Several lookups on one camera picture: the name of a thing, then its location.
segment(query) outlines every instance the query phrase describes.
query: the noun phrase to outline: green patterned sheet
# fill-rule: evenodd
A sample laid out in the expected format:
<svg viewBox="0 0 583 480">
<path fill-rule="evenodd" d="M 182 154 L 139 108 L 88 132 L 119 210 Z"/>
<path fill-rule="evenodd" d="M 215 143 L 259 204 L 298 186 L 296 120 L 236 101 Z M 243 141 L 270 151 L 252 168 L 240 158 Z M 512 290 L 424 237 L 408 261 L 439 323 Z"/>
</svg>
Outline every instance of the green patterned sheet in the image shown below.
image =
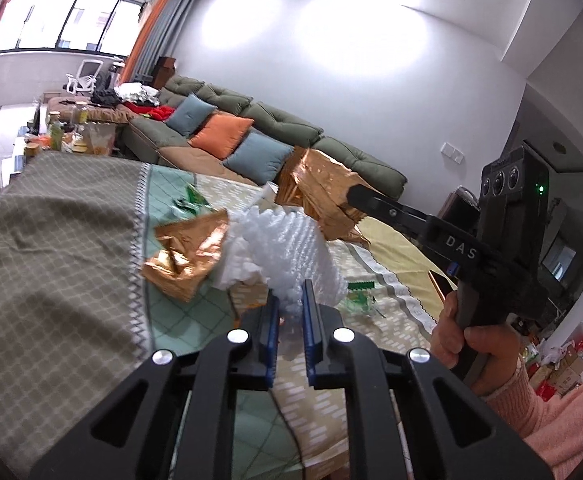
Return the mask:
<svg viewBox="0 0 583 480">
<path fill-rule="evenodd" d="M 182 196 L 186 183 L 196 184 L 192 173 L 152 166 L 145 257 L 161 248 L 154 236 L 155 226 L 178 220 L 170 206 L 174 198 Z M 225 206 L 219 200 L 212 205 Z M 234 313 L 228 295 L 215 288 L 203 287 L 193 300 L 183 303 L 147 283 L 146 300 L 156 349 L 168 348 L 176 354 L 187 354 L 202 349 L 214 337 L 233 328 Z M 233 478 L 301 479 L 298 447 L 271 393 L 241 391 L 237 402 Z"/>
</svg>

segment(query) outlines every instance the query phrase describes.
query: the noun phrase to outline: red clothing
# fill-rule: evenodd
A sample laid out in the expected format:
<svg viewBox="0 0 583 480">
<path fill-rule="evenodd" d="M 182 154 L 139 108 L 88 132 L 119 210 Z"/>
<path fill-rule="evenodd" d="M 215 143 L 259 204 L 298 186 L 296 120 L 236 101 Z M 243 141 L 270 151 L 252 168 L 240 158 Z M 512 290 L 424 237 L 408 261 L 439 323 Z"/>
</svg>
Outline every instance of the red clothing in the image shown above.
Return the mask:
<svg viewBox="0 0 583 480">
<path fill-rule="evenodd" d="M 132 112 L 137 114 L 148 114 L 149 117 L 155 119 L 156 121 L 166 121 L 169 117 L 171 117 L 171 114 L 175 112 L 175 108 L 167 105 L 157 107 L 138 106 L 129 101 L 124 103 L 124 105 Z"/>
<path fill-rule="evenodd" d="M 519 366 L 486 401 L 549 464 L 556 480 L 567 478 L 583 459 L 583 386 L 543 402 Z"/>
</svg>

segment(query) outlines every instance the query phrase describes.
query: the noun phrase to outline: human hand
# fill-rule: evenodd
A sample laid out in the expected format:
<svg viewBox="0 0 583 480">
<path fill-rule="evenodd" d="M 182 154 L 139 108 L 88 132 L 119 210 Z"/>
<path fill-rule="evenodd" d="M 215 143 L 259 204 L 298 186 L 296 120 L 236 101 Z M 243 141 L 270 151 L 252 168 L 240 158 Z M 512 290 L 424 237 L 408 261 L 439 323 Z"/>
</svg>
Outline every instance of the human hand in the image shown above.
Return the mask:
<svg viewBox="0 0 583 480">
<path fill-rule="evenodd" d="M 487 365 L 471 389 L 476 395 L 489 395 L 503 386 L 516 372 L 520 340 L 507 325 L 472 326 L 463 332 L 457 325 L 456 292 L 445 298 L 444 310 L 431 334 L 431 353 L 447 368 L 458 363 L 465 341 L 474 350 L 491 354 Z"/>
</svg>

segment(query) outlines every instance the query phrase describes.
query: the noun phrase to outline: orange pillow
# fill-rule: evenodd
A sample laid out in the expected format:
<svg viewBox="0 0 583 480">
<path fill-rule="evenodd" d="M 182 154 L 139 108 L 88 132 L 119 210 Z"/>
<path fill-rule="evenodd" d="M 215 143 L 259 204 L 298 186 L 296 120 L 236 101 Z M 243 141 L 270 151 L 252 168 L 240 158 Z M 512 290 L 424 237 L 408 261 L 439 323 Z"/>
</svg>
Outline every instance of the orange pillow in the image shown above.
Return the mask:
<svg viewBox="0 0 583 480">
<path fill-rule="evenodd" d="M 225 160 L 238 147 L 252 124 L 253 119 L 224 114 L 212 115 L 201 131 L 189 140 L 189 144 Z"/>
</svg>

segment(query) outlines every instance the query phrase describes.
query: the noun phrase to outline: light switch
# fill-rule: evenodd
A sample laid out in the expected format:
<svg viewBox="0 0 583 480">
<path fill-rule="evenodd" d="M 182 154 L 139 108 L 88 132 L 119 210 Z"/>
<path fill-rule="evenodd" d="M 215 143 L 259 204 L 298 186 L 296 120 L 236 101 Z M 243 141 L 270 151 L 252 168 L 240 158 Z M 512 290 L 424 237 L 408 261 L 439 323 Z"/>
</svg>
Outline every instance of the light switch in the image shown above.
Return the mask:
<svg viewBox="0 0 583 480">
<path fill-rule="evenodd" d="M 456 164 L 460 164 L 462 160 L 465 158 L 462 152 L 459 150 L 453 150 L 453 155 L 451 156 L 451 160 L 453 160 Z"/>
<path fill-rule="evenodd" d="M 456 164 L 460 164 L 465 158 L 465 154 L 454 148 L 449 142 L 445 142 L 443 144 L 441 153 L 445 156 L 448 156 Z"/>
<path fill-rule="evenodd" d="M 445 142 L 443 144 L 443 148 L 441 149 L 441 153 L 451 158 L 453 156 L 454 150 L 455 148 L 449 142 Z"/>
</svg>

